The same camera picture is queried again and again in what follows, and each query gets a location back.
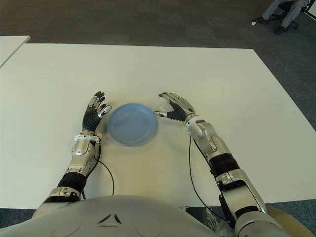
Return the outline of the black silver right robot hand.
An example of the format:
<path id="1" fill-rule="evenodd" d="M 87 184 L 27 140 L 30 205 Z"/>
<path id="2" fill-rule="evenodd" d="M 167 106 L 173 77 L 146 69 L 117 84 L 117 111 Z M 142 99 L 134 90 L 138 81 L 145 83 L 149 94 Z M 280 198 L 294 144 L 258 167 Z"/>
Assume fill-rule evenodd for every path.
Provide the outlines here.
<path id="1" fill-rule="evenodd" d="M 193 106 L 183 97 L 169 92 L 163 92 L 159 94 L 159 97 L 164 98 L 173 110 L 169 112 L 154 111 L 158 117 L 185 122 L 187 118 L 197 116 Z"/>

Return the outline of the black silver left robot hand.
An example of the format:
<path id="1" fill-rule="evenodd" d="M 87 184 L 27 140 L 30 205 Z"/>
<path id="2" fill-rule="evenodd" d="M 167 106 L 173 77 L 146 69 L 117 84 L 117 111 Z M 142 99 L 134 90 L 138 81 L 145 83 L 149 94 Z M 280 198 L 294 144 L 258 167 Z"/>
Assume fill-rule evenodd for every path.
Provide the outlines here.
<path id="1" fill-rule="evenodd" d="M 112 106 L 107 105 L 104 101 L 105 93 L 101 91 L 91 98 L 82 119 L 82 131 L 96 131 L 102 118 L 112 109 Z"/>

